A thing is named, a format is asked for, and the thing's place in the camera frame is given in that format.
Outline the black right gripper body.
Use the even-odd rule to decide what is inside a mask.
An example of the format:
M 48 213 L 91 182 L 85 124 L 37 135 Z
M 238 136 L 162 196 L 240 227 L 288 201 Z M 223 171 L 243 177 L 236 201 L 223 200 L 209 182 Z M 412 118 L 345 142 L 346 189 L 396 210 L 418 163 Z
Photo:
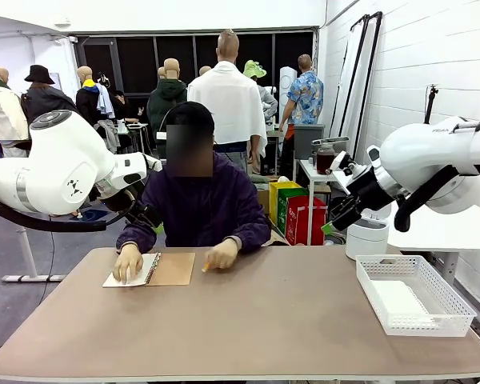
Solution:
M 380 187 L 372 166 L 365 166 L 361 172 L 352 172 L 346 188 L 358 213 L 365 209 L 377 211 L 387 205 L 387 192 Z

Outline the person right hand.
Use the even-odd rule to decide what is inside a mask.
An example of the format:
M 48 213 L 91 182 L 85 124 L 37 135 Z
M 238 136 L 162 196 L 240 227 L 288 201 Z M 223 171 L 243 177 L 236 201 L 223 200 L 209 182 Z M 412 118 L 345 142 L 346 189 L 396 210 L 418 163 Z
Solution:
M 137 277 L 142 266 L 143 258 L 138 246 L 134 243 L 127 243 L 120 249 L 112 274 L 117 282 L 126 284 Z

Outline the person left hand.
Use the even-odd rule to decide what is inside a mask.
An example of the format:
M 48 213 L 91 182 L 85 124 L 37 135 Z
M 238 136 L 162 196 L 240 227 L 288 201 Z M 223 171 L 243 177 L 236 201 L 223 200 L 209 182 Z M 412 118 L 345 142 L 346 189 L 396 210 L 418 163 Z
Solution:
M 238 256 L 239 247 L 233 238 L 226 238 L 205 254 L 203 271 L 230 268 Z

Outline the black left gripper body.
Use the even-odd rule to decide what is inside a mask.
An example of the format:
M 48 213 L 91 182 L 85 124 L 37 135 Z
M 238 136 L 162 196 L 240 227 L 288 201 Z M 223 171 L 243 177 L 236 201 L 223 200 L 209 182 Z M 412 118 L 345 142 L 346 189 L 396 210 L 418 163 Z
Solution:
M 141 200 L 131 200 L 124 203 L 125 218 L 127 224 L 146 224 L 155 230 L 162 224 L 160 213 L 151 205 Z

